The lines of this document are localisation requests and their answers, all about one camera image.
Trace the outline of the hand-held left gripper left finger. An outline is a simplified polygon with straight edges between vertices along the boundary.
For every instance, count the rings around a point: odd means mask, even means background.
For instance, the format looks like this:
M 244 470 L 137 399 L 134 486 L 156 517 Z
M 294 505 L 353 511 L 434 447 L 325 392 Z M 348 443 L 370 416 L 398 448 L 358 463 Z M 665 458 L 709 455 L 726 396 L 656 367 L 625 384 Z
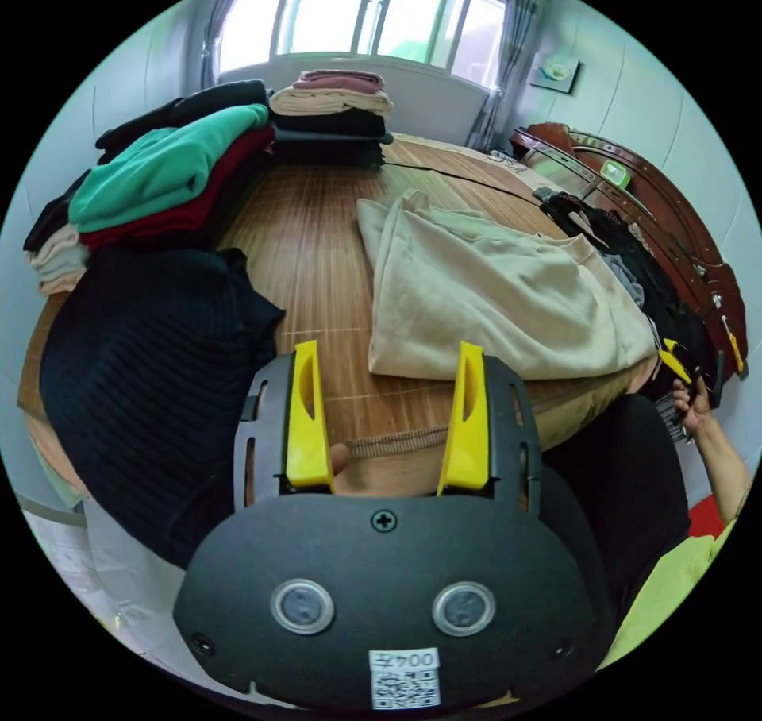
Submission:
M 297 344 L 291 360 L 285 477 L 295 491 L 333 491 L 317 342 Z

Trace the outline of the person's right hand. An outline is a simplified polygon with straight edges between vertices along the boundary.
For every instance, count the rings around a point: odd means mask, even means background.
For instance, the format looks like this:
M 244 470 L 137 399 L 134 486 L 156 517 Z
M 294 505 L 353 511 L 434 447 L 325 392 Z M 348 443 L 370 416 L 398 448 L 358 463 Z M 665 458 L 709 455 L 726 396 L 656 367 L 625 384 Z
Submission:
M 688 438 L 694 437 L 712 419 L 709 390 L 702 376 L 690 384 L 675 378 L 672 398 L 675 414 Z

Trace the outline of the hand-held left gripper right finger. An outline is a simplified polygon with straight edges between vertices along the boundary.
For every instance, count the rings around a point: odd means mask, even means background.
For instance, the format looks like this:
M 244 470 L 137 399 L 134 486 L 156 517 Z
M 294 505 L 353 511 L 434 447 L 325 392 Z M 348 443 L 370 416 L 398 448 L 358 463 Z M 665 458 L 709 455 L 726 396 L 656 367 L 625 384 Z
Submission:
M 479 493 L 490 480 L 487 380 L 480 346 L 461 342 L 437 495 Z

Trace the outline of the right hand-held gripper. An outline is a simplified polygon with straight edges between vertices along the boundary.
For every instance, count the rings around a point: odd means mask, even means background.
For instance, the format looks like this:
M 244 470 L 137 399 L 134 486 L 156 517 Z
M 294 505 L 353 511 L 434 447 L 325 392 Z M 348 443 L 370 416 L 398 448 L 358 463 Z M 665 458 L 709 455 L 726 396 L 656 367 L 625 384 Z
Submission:
M 695 358 L 693 358 L 689 350 L 686 350 L 682 343 L 670 338 L 664 338 L 662 340 L 662 350 L 660 350 L 660 359 L 686 385 L 693 384 Z M 714 376 L 711 376 L 707 372 L 702 377 L 705 379 L 710 409 L 712 411 L 716 410 L 719 408 L 722 400 L 725 383 L 724 369 L 721 368 Z M 656 408 L 660 412 L 674 442 L 691 441 L 692 436 L 683 424 L 683 416 L 675 409 L 672 387 L 656 401 Z

